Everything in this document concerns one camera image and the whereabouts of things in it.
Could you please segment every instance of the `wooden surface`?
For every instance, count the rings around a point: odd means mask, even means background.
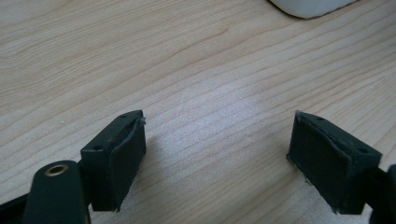
[[[143,109],[148,154],[93,223],[367,223],[291,165],[294,111],[396,162],[396,1],[303,21],[264,0],[0,2],[0,203]]]

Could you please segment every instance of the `white object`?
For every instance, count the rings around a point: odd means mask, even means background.
[[[271,0],[290,15],[301,18],[322,16],[356,0]]]

